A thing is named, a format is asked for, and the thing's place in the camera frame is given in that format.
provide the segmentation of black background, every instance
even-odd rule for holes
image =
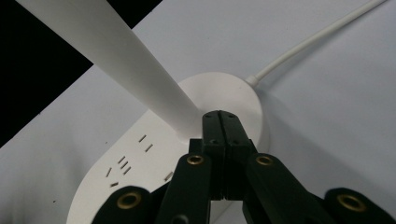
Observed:
[[[107,2],[133,28],[161,0]],[[16,1],[1,0],[0,16],[2,147],[92,63]]]

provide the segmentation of cable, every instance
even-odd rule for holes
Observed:
[[[335,31],[339,30],[343,26],[347,25],[348,23],[354,21],[359,16],[363,15],[364,13],[370,11],[371,9],[377,7],[381,3],[387,0],[371,0],[368,3],[364,4],[363,6],[355,9],[351,13],[347,14],[345,17],[339,19],[338,21],[334,22],[333,24],[327,26],[326,28],[320,30],[319,32],[315,33],[314,35],[308,37],[306,40],[295,46],[294,48],[290,49],[289,51],[285,52],[284,54],[280,55],[266,67],[264,67],[260,73],[255,76],[250,76],[246,79],[246,82],[251,87],[256,87],[259,84],[260,80],[262,80],[265,76],[267,76],[271,71],[275,68],[280,66],[283,62],[294,56],[295,54],[299,53],[303,49],[311,46],[321,38],[334,33]]]

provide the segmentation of power strip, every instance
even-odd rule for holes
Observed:
[[[255,91],[242,79],[224,73],[204,73],[179,83],[202,115],[213,110],[234,113],[260,152],[267,152],[269,130]],[[189,144],[153,112],[146,112],[91,168],[73,199],[68,224],[92,223],[106,199],[125,186],[154,191],[172,178]],[[211,221],[229,202],[213,202]]]

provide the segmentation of outlet slot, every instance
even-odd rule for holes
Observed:
[[[111,167],[110,167],[110,168],[108,168],[108,171],[107,171],[106,177],[108,177],[108,176],[110,175],[110,172],[111,172]]]
[[[125,159],[125,156],[123,156],[120,160],[119,160],[119,164]]]
[[[128,161],[126,161],[126,162],[121,166],[121,170],[126,166],[126,164],[128,164]]]
[[[110,184],[110,187],[111,187],[111,188],[116,187],[118,184],[119,184],[119,182],[112,183],[112,184]]]
[[[152,144],[148,146],[148,148],[146,148],[145,152],[148,152],[151,148],[152,148]]]
[[[169,175],[167,175],[163,180],[166,182],[168,181],[168,179],[170,179],[173,175],[173,172],[169,173]]]
[[[143,137],[141,137],[141,138],[139,139],[139,143],[141,143],[141,142],[143,141],[143,139],[145,139],[145,137],[146,137],[146,135],[143,135]]]
[[[128,167],[128,169],[126,169],[126,171],[123,174],[126,175],[126,173],[128,173],[129,170],[131,170],[131,166]]]

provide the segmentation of white surface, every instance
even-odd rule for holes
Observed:
[[[189,77],[179,85],[198,106],[201,116],[213,110],[233,111],[255,146],[262,146],[261,152],[268,152],[269,133],[262,105],[256,92],[244,80],[224,73],[204,73]],[[170,179],[178,159],[188,153],[188,149],[188,143],[180,141],[169,125],[152,111],[146,112],[84,177],[67,223],[91,223],[102,204],[117,189],[131,185],[148,191],[159,188]],[[212,206],[211,218],[216,219],[222,211],[218,203]]]
[[[163,0],[134,31],[177,81],[210,71],[245,78],[364,3]],[[393,217],[395,10],[388,0],[257,89],[271,153],[309,190],[356,189]],[[65,223],[82,177],[144,111],[102,71],[89,70],[1,148],[0,223]],[[231,223],[224,218],[243,220],[228,213],[219,223]]]
[[[17,1],[168,123],[180,138],[188,141],[199,134],[196,106],[107,1]]]
[[[250,76],[246,79],[247,83],[252,86],[256,87],[260,80],[270,74],[274,69],[280,66],[282,63],[286,62],[288,59],[293,57],[294,55],[300,53],[304,49],[314,45],[319,40],[323,39],[326,36],[332,35],[335,32],[339,31],[341,28],[349,24],[350,22],[356,20],[364,13],[369,12],[373,8],[377,7],[378,5],[384,3],[386,0],[371,0],[368,3],[362,5],[361,7],[356,8],[355,10],[349,12],[344,17],[338,19],[337,21],[333,22],[331,25],[328,25],[321,29],[320,31],[316,32],[314,35],[309,36],[307,39],[302,41],[300,44],[294,46],[292,49],[286,51],[278,58],[270,62],[267,66],[265,66],[258,74],[255,76]]]

